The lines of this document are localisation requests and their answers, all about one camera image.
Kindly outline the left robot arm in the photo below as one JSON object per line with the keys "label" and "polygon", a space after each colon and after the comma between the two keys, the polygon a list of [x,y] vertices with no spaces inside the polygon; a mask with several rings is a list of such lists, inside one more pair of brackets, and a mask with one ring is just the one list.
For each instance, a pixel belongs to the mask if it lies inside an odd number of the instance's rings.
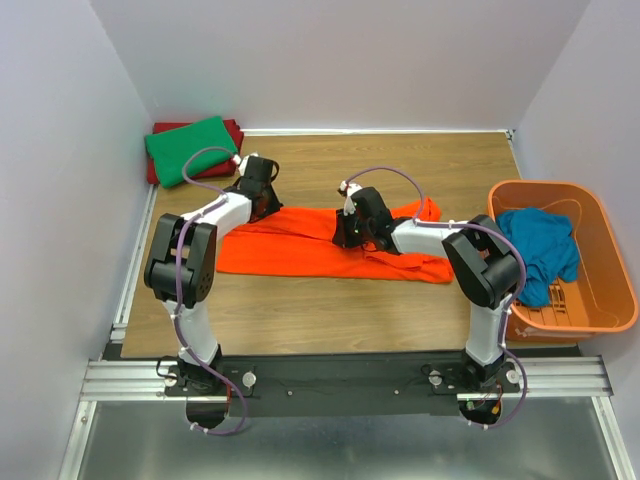
{"label": "left robot arm", "polygon": [[235,157],[240,176],[218,197],[189,213],[164,214],[156,224],[143,280],[170,316],[180,350],[167,386],[215,394],[230,385],[216,365],[221,348],[210,326],[207,298],[214,284],[218,241],[235,228],[280,210],[273,182],[279,164],[256,154]]}

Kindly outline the orange t shirt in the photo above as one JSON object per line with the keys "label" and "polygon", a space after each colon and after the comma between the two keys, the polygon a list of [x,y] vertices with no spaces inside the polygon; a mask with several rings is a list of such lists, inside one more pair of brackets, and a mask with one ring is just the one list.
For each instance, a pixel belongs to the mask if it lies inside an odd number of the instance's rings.
{"label": "orange t shirt", "polygon": [[425,254],[392,255],[371,244],[343,249],[332,243],[336,211],[283,207],[256,223],[235,228],[222,240],[216,270],[221,273],[419,281],[454,280],[449,261]]}

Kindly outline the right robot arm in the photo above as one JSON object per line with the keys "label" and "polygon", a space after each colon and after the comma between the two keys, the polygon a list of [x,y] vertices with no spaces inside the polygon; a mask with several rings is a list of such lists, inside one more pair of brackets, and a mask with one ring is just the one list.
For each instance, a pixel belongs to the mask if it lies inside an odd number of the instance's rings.
{"label": "right robot arm", "polygon": [[445,258],[470,302],[469,335],[460,358],[452,365],[431,365],[429,375],[474,392],[496,383],[505,363],[511,304],[526,280],[521,256],[497,224],[486,215],[449,223],[395,217],[373,187],[344,182],[338,192],[344,206],[336,211],[335,245]]}

